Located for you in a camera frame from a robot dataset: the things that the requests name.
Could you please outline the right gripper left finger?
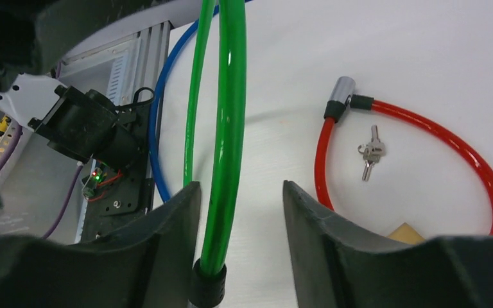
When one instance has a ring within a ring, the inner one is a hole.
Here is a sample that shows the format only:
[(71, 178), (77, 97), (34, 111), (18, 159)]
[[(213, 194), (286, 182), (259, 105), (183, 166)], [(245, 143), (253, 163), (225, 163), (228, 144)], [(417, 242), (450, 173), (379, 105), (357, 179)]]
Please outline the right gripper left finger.
[(91, 242), (0, 236), (0, 307), (186, 307), (201, 187)]

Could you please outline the red cable lock keys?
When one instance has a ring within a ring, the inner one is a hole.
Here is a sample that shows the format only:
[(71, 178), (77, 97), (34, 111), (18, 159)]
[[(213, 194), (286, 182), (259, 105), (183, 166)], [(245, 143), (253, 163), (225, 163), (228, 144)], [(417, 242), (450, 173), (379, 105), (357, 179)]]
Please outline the red cable lock keys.
[(370, 131), (370, 142), (358, 146), (358, 152), (362, 154), (365, 162), (365, 167), (361, 178), (364, 182), (367, 182), (370, 179), (374, 166), (379, 163), (381, 157), (386, 154), (386, 145), (379, 138), (379, 130), (377, 125), (372, 125)]

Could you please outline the red cable lock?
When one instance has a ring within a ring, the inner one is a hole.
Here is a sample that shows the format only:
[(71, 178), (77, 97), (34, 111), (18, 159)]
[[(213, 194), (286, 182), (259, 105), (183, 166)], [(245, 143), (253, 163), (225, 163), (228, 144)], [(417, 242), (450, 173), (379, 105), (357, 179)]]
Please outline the red cable lock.
[(477, 174), (489, 197), (493, 235), (493, 169), (489, 163), (468, 143), (442, 125), (405, 108), (376, 100), (373, 97), (355, 93), (356, 82), (348, 76), (337, 79), (324, 111), (324, 123), (316, 145), (314, 161), (314, 183), (318, 202), (329, 210), (333, 204), (326, 179), (326, 163), (329, 144), (334, 127), (345, 115), (348, 108), (375, 112), (408, 123), (442, 141), (461, 156)]

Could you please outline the green cable lock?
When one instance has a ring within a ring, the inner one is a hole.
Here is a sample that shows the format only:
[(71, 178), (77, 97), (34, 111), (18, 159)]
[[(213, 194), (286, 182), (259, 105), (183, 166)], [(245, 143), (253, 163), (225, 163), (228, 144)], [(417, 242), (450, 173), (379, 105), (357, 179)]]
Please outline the green cable lock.
[(191, 71), (183, 183), (193, 180), (198, 98), (215, 9), (219, 10), (218, 105), (209, 209), (200, 258), (193, 266), (190, 303), (217, 307), (225, 295), (225, 258), (241, 172), (247, 93), (247, 22), (244, 1), (203, 1)]

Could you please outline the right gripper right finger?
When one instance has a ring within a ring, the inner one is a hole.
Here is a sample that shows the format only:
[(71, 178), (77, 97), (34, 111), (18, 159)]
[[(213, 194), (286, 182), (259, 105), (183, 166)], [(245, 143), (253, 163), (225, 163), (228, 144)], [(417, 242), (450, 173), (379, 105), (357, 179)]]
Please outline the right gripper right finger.
[(299, 307), (493, 307), (493, 235), (409, 245), (282, 187)]

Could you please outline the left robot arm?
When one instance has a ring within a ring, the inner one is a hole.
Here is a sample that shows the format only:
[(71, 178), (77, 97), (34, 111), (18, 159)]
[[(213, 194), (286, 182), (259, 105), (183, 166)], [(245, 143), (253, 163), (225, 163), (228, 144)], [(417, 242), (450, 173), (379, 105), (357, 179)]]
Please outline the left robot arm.
[(150, 12), (191, 22), (198, 1), (0, 1), (0, 109), (81, 163), (113, 169), (145, 161), (142, 137), (119, 124), (118, 108), (96, 90), (63, 85), (49, 72), (93, 34)]

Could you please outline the large brass padlock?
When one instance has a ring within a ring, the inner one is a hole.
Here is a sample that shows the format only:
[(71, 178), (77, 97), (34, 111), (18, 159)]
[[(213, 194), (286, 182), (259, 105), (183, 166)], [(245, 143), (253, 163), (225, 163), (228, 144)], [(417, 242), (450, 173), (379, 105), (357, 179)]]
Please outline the large brass padlock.
[(387, 238), (410, 245), (420, 244), (426, 240), (408, 223), (399, 225), (387, 235)]

